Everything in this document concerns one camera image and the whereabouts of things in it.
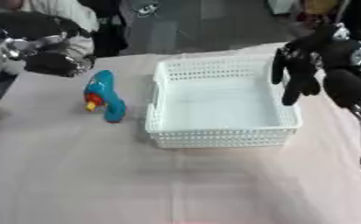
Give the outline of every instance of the white basket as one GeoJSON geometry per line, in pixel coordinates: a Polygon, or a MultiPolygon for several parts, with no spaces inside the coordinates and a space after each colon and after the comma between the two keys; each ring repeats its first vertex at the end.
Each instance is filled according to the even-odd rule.
{"type": "Polygon", "coordinates": [[[272,55],[178,59],[158,64],[145,128],[160,148],[282,145],[301,126],[270,84],[272,55]]]}

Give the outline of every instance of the basket handle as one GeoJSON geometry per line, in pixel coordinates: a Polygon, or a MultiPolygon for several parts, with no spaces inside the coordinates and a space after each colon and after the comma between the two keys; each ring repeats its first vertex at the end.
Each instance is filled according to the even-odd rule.
{"type": "Polygon", "coordinates": [[[159,101],[159,86],[158,83],[155,81],[153,84],[153,98],[152,98],[152,105],[156,109],[158,107],[159,101]]]}

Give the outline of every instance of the shoe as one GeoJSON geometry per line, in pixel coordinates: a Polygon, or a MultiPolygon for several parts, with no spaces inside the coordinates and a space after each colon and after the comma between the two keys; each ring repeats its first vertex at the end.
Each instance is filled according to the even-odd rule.
{"type": "Polygon", "coordinates": [[[159,5],[156,3],[148,4],[143,8],[137,10],[137,14],[140,18],[146,18],[154,14],[159,8],[159,5]]]}

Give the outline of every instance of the orange toy part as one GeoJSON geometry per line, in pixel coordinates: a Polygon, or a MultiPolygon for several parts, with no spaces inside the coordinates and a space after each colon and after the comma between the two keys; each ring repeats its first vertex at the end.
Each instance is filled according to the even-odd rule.
{"type": "Polygon", "coordinates": [[[87,102],[93,102],[96,106],[104,105],[104,100],[97,94],[86,94],[85,100],[87,102]]]}

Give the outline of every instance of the blue toy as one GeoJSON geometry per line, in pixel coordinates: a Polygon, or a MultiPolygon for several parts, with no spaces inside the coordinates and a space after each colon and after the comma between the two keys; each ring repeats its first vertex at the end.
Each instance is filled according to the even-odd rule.
{"type": "Polygon", "coordinates": [[[106,107],[104,119],[109,123],[120,123],[126,114],[126,105],[114,91],[114,74],[103,70],[90,80],[84,91],[86,110],[106,107]]]}

